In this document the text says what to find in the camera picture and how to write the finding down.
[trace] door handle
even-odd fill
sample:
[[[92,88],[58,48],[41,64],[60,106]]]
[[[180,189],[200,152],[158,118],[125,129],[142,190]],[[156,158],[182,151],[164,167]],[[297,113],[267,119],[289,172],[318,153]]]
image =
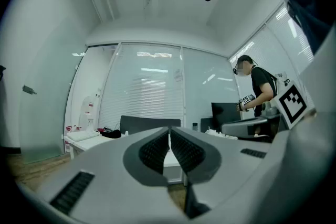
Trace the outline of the door handle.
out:
[[[22,87],[22,90],[29,94],[37,94],[32,88],[25,86],[25,85]]]

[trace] desk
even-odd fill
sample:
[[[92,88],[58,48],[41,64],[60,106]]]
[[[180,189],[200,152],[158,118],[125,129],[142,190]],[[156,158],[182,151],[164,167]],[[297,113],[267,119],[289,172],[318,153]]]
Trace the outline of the desk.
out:
[[[65,136],[65,140],[69,142],[70,157],[71,159],[74,159],[81,152],[87,151],[96,145],[111,140],[122,139],[123,137],[125,137],[125,135],[121,135],[120,138],[108,138],[102,135],[98,135],[82,141],[74,141],[69,137]],[[168,179],[169,184],[179,184],[182,183],[182,181],[184,180],[184,173],[172,150],[169,150],[167,152],[167,155],[164,159],[163,175]]]

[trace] black cap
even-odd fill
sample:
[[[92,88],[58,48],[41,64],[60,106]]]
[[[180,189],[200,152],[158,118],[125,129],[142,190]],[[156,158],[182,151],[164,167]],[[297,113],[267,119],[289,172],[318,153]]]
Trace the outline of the black cap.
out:
[[[253,62],[252,58],[249,55],[240,56],[237,60],[237,63],[243,62],[243,61]]]

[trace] person's arm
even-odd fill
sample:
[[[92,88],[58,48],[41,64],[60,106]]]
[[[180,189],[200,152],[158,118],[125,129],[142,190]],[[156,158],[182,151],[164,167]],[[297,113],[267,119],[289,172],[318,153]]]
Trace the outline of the person's arm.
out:
[[[273,98],[273,89],[271,85],[267,82],[260,86],[262,91],[261,95],[259,95],[256,99],[248,102],[244,105],[244,109],[254,108],[257,105],[261,105],[266,101],[270,101]]]

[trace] black baseboard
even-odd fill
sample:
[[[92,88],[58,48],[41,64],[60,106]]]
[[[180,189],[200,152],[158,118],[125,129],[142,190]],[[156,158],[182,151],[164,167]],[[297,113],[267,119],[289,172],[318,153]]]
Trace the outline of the black baseboard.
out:
[[[21,154],[21,148],[20,147],[0,146],[0,151],[3,154]]]

